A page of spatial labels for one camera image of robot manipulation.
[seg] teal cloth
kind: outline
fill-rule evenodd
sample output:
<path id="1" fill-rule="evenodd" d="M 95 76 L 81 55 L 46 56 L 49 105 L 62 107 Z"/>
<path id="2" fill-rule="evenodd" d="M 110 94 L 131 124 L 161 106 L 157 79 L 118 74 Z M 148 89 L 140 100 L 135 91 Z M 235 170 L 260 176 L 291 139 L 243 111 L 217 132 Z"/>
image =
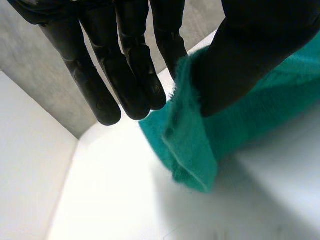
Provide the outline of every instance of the teal cloth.
<path id="1" fill-rule="evenodd" d="M 218 162 L 307 110 L 320 100 L 320 34 L 286 59 L 246 96 L 208 118 L 201 117 L 191 85 L 191 64 L 207 48 L 180 61 L 177 86 L 165 108 L 139 122 L 173 179 L 200 192 L 213 189 Z"/>

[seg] green towel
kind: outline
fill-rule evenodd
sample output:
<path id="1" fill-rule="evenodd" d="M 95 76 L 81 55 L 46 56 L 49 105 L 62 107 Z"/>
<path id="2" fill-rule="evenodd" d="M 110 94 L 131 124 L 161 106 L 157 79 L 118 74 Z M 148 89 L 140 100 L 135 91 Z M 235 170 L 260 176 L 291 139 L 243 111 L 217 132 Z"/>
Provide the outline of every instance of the green towel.
<path id="1" fill-rule="evenodd" d="M 320 34 L 275 68 L 246 96 L 208 118 L 200 114 L 191 64 L 208 48 L 182 59 L 165 108 L 140 126 L 173 179 L 200 192 L 213 189 L 218 162 L 320 100 Z"/>

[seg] white wall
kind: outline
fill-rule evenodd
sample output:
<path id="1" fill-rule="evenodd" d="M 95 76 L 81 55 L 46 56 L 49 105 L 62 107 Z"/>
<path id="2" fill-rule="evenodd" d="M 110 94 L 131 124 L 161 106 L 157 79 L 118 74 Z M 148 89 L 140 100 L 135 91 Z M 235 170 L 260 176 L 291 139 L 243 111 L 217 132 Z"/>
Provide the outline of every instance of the white wall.
<path id="1" fill-rule="evenodd" d="M 45 238 L 76 145 L 0 71 L 0 240 Z"/>

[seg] black glove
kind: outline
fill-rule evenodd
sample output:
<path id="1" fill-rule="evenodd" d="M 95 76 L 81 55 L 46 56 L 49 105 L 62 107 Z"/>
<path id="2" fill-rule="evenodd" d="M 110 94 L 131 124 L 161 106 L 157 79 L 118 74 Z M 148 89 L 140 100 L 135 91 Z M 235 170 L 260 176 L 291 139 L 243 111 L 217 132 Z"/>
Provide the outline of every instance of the black glove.
<path id="1" fill-rule="evenodd" d="M 222 0 L 225 20 L 192 66 L 202 115 L 245 96 L 320 30 L 320 0 Z"/>
<path id="2" fill-rule="evenodd" d="M 121 118 L 121 111 L 99 76 L 85 46 L 87 32 L 97 59 L 123 109 L 134 120 L 145 118 L 150 109 L 166 104 L 164 89 L 146 45 L 148 0 L 8 0 L 43 33 L 61 54 L 94 115 L 109 126 Z M 187 54 L 179 35 L 184 0 L 151 1 L 157 45 L 173 75 L 177 59 Z M 124 55 L 118 44 L 118 28 Z"/>

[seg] white surface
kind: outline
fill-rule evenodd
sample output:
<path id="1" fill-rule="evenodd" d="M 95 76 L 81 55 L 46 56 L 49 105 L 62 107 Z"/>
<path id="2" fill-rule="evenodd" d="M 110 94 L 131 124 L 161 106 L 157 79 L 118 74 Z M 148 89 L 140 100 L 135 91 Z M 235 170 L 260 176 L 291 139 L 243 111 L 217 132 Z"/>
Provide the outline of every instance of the white surface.
<path id="1" fill-rule="evenodd" d="M 172 91 L 168 72 L 159 77 Z M 115 126 L 96 124 L 80 140 L 48 239 L 320 239 L 319 132 L 316 107 L 223 161 L 214 193 L 201 194 L 173 182 L 137 122 L 123 114 Z"/>
<path id="2" fill-rule="evenodd" d="M 0 71 L 0 240 L 43 240 L 77 140 Z"/>

